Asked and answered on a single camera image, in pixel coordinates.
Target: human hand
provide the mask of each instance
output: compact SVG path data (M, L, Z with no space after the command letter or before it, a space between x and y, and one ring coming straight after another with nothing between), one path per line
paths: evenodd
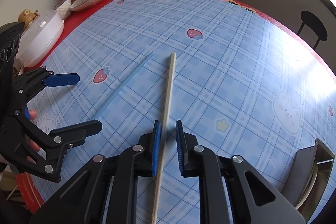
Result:
M29 115L30 115L30 119L31 120L34 120L37 116L37 112L36 110L29 110ZM35 143L33 142L31 139L28 140L28 144L36 151L40 151L40 147ZM9 165L9 162L7 160L4 159L3 156L0 155L0 162L4 163L4 164L8 164Z

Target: chair leg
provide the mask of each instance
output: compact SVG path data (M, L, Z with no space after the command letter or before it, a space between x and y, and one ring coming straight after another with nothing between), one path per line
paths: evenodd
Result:
M305 24L302 22L302 24L301 24L301 26L300 26L300 29L299 29L298 32L297 32L297 35L299 35L299 34L301 33L301 31L302 31L304 25L305 25Z
M317 39L317 41L316 41L316 43L315 43L315 45L314 45L314 47L313 47L313 50L316 49L316 47L317 47L317 45L319 44L319 42L320 42L320 39Z

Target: chopstick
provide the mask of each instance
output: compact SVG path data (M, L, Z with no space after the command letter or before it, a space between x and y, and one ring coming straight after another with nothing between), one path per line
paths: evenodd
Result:
M160 189L161 189L163 165L164 165L165 150L166 150L170 104L171 104L171 98L172 98L172 92L173 92L175 61L176 61L176 53L172 52L170 54L170 60L169 60L169 75L168 75L168 82L167 82L167 92L166 92L166 98L165 98L165 106L163 110L163 123L162 123L162 131L161 131L162 133L161 133L161 143L160 143L159 164L157 167L156 180L155 180L152 224L156 224L156 218L158 215L158 208L159 208Z

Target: red table edge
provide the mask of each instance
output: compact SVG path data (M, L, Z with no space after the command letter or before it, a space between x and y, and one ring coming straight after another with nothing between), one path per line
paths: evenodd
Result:
M66 38L85 19L87 19L88 17L93 15L95 12L97 12L100 8L104 7L105 5L107 5L108 3L112 1L113 0L103 0L102 2L98 3L97 5L87 10L72 13L71 16L64 22L63 33L61 34L60 38L58 39L54 47L44 57L44 59L39 64L37 64L34 68L39 68L42 65L42 63L46 60L46 58L50 55L50 53L63 41L63 39ZM336 83L336 76L334 75L332 70L329 68L329 66L324 62L324 60L304 40L302 40L299 36L297 36L294 32L292 32L286 26L276 21L275 19L271 18L270 16L266 15L265 13L249 5L244 4L243 2L240 2L237 0L225 0L225 1L231 1L233 2L233 4L242 6L244 8L246 7L246 8L249 8L255 11L260 17L269 21L270 23L277 26L278 28L286 32L288 35L293 37L298 43L300 43L303 47L305 47L320 62L320 64L325 68L327 73L332 77L332 79ZM30 174L23 173L23 174L16 175L16 180L17 180L17 184L20 189L20 192L22 194L22 197L25 200L28 209L32 213L35 213L44 204L44 201L41 198L41 195L39 194L37 189L35 188Z

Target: brown toy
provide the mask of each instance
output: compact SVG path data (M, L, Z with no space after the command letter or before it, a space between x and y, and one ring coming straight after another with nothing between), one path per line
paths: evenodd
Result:
M38 16L39 16L39 13L37 12L37 10L35 10L35 12L32 13L29 9L25 9L21 12L17 20L19 22L25 23L23 30L26 30L28 26L30 25L30 23Z

